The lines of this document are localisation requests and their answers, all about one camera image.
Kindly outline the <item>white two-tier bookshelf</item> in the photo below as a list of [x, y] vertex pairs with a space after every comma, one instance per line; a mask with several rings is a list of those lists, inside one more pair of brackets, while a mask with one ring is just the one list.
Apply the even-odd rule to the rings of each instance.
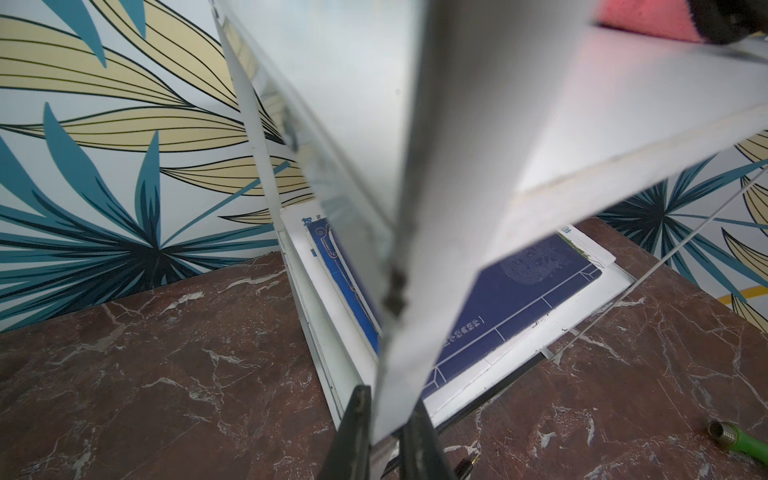
[[482, 268], [767, 125], [767, 45], [607, 29], [594, 1], [216, 1], [226, 57], [384, 321], [371, 439]]

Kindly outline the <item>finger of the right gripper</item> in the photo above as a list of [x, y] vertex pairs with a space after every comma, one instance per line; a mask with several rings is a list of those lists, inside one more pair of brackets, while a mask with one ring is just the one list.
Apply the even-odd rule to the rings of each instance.
[[767, 33], [767, 0], [691, 0], [689, 8], [706, 43], [726, 45]]

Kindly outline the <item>pink fluffy cloth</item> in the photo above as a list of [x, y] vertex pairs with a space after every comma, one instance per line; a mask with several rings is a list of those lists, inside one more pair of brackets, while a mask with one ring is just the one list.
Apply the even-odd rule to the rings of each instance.
[[656, 38], [706, 43], [686, 0], [604, 0], [595, 19], [602, 25]]

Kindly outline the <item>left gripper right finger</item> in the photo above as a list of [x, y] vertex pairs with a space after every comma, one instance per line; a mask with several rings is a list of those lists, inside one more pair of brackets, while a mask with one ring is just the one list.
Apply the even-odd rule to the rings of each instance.
[[456, 480], [422, 400], [399, 430], [400, 478]]

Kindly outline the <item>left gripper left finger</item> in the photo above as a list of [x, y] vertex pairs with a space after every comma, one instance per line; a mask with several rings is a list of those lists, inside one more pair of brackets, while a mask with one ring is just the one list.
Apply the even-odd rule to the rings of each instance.
[[316, 479], [363, 480], [370, 476], [370, 424], [372, 394], [368, 385], [357, 385]]

